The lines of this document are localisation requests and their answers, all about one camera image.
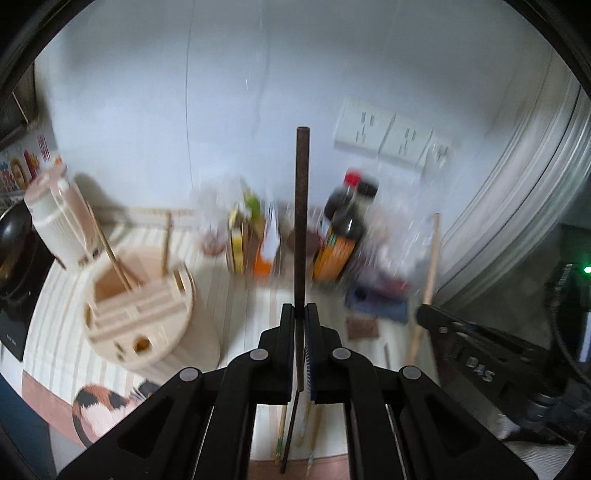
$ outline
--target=black stove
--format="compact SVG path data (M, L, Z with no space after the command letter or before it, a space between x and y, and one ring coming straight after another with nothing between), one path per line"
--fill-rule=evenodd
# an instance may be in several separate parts
M15 267L11 291L0 291L0 341L20 362L35 305L53 260L38 233L31 231Z

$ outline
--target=calico cat print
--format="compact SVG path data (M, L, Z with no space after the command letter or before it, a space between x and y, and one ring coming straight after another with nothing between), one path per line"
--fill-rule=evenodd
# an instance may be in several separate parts
M101 385L82 387L72 405L72 420L84 446L92 445L159 387L160 385L146 380L127 397Z

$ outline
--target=red bottle cap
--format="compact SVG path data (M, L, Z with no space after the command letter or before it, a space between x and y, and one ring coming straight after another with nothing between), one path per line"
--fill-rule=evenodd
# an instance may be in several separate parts
M361 173L356 170L347 170L345 174L344 185L346 187L356 187L361 181Z

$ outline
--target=bottle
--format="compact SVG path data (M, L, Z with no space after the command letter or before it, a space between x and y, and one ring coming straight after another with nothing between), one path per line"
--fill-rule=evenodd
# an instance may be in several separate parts
M365 219L369 207L374 202L378 193L376 182L369 179L362 179L355 189L355 203L357 204L357 216L359 219Z
M333 193L330 194L318 225L317 233L321 242L326 239L335 212L351 203L355 196L355 189L360 181L361 173L355 170L347 170L343 186L335 188Z
M357 218L354 202L337 209L326 240L314 260L314 281L336 281L355 247L365 234L365 225Z

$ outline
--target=orange bottle label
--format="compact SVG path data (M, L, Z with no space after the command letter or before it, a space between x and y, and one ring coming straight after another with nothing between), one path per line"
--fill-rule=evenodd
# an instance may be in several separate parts
M314 280L336 280L355 249L355 240L335 235L329 229L326 243L314 262Z

